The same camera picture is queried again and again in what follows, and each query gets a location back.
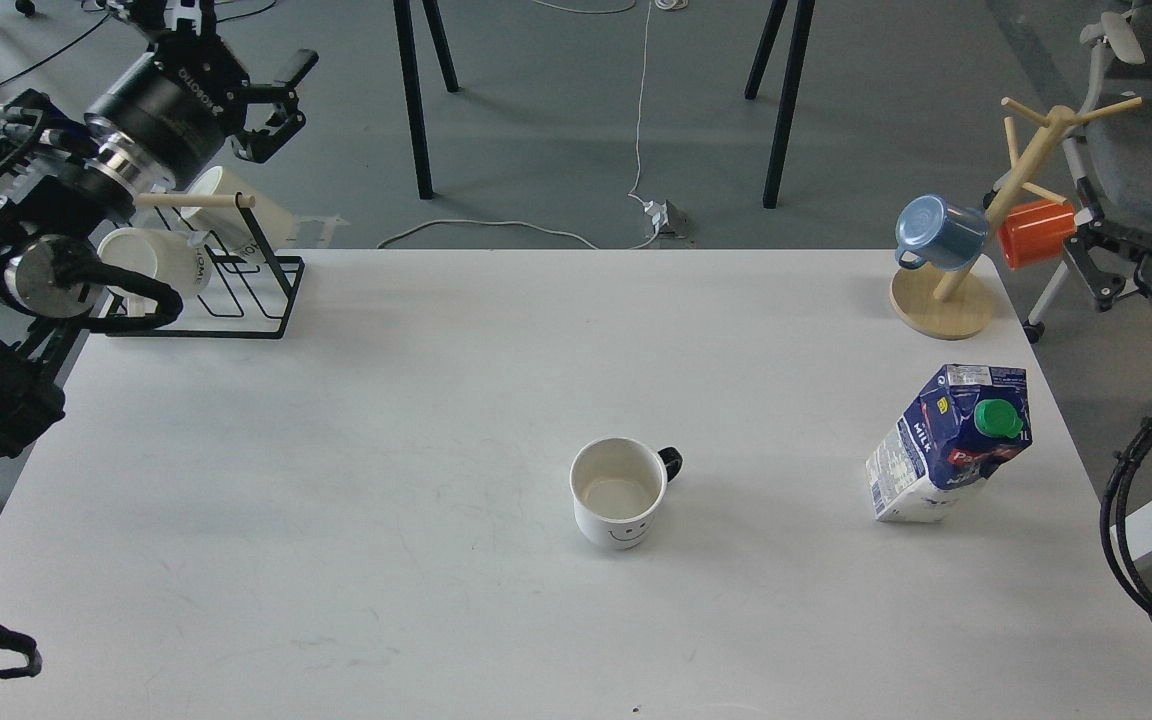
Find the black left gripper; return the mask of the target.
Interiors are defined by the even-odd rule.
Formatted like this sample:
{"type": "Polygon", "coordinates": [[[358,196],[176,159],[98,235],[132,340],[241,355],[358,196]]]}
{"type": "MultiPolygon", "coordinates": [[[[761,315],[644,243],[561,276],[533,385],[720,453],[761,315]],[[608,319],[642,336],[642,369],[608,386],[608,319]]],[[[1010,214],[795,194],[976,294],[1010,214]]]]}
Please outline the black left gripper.
{"type": "Polygon", "coordinates": [[[319,63],[297,50],[282,76],[252,85],[217,32],[215,1],[106,1],[106,13],[145,37],[146,50],[84,113],[93,136],[131,138],[183,190],[223,142],[238,159],[265,162],[306,124],[298,86],[319,63]],[[247,109],[270,108],[259,128],[247,109]]]}

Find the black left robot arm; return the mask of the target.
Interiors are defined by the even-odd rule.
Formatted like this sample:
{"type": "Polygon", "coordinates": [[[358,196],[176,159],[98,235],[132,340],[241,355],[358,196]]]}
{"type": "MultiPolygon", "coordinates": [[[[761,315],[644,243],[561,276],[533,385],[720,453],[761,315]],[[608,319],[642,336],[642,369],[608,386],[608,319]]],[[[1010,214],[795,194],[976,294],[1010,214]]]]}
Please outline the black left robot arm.
{"type": "Polygon", "coordinates": [[[182,314],[180,291],[103,263],[90,241],[162,187],[170,200],[229,143],[262,162],[305,126],[300,50],[285,76],[250,78],[210,1],[104,1],[145,36],[136,65],[68,118],[50,96],[0,103],[0,457],[17,457],[65,415],[65,351],[82,331],[141,334],[182,314]]]}

